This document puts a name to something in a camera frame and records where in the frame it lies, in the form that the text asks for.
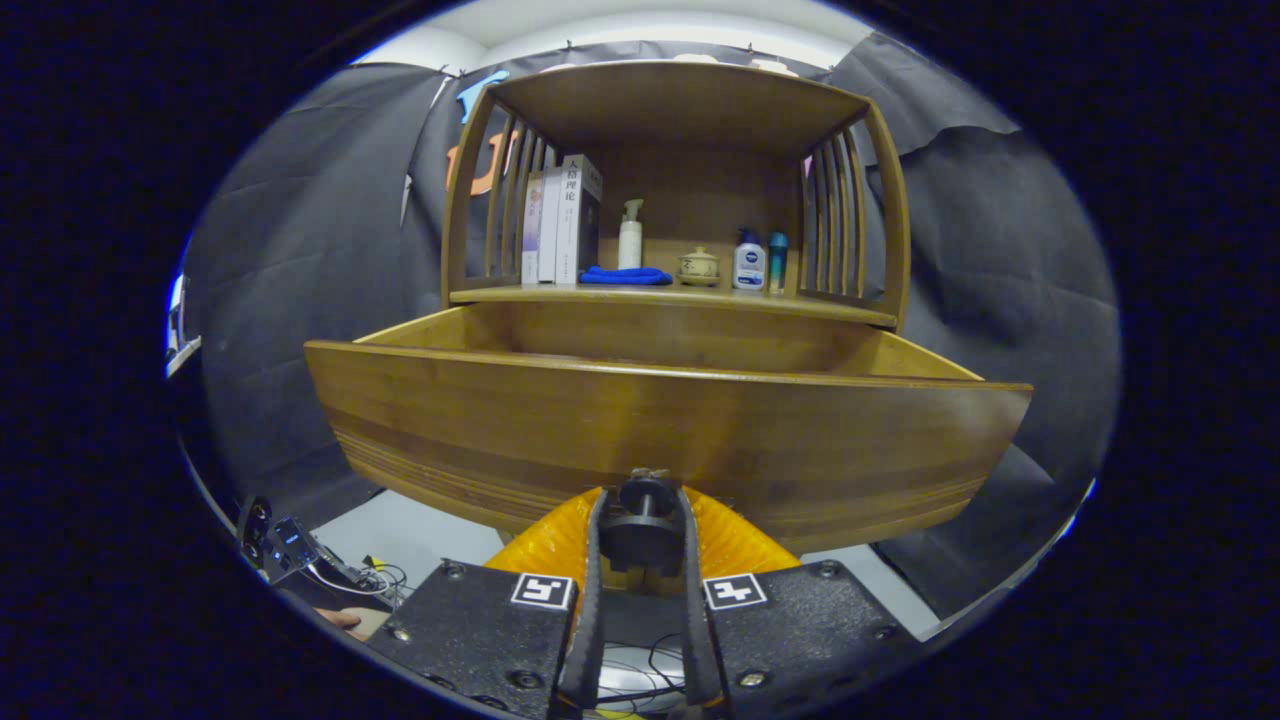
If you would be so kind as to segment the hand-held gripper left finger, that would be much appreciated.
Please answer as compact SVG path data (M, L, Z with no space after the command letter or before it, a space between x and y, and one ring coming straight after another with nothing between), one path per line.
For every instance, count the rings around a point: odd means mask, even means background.
M494 719L579 719L604 655L608 493L572 497L490 562L443 559L367 650L397 676Z

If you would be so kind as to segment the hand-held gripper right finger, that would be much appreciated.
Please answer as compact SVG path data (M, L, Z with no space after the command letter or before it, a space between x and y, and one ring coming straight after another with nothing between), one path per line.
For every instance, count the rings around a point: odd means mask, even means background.
M823 714L925 657L925 644L842 562L710 577L685 489L678 515L685 697L704 716Z

